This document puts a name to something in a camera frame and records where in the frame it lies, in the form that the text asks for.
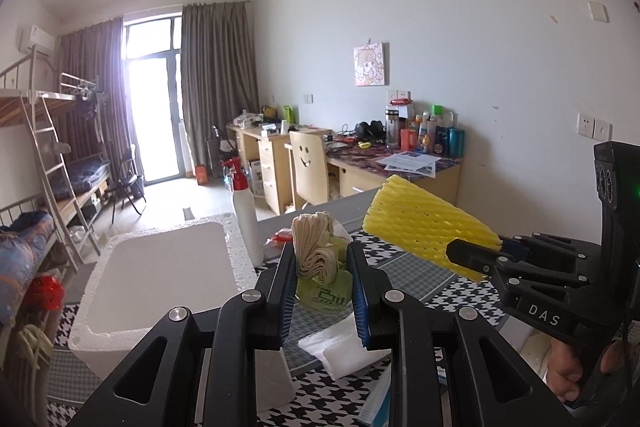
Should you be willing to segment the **person's right hand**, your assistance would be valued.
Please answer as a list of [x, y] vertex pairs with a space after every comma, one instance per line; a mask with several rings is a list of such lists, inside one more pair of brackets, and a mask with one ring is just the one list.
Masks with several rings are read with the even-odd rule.
[[[624, 365], [625, 343], [615, 341], [603, 352], [600, 371], [613, 373]], [[574, 350], [560, 340], [551, 339], [550, 357], [547, 365], [546, 381], [548, 387], [561, 401], [575, 401], [580, 395], [578, 381], [582, 378], [582, 363]]]

